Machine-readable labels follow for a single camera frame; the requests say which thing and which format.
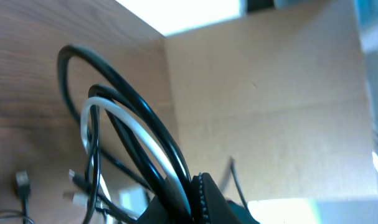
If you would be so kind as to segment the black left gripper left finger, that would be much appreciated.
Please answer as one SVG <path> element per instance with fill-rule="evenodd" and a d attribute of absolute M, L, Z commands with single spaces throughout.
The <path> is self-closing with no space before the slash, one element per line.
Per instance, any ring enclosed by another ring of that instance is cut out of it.
<path fill-rule="evenodd" d="M 172 195 L 172 185 L 165 178 L 154 190 L 154 197 L 149 206 L 135 222 L 136 224 L 192 224 L 191 215 L 182 212 Z"/>

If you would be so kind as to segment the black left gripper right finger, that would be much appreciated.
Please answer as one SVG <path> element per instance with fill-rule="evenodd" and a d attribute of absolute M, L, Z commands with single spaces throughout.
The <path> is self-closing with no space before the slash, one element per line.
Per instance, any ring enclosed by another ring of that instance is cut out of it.
<path fill-rule="evenodd" d="M 244 207 L 227 200 L 208 173 L 191 182 L 192 214 L 200 224 L 260 224 Z"/>

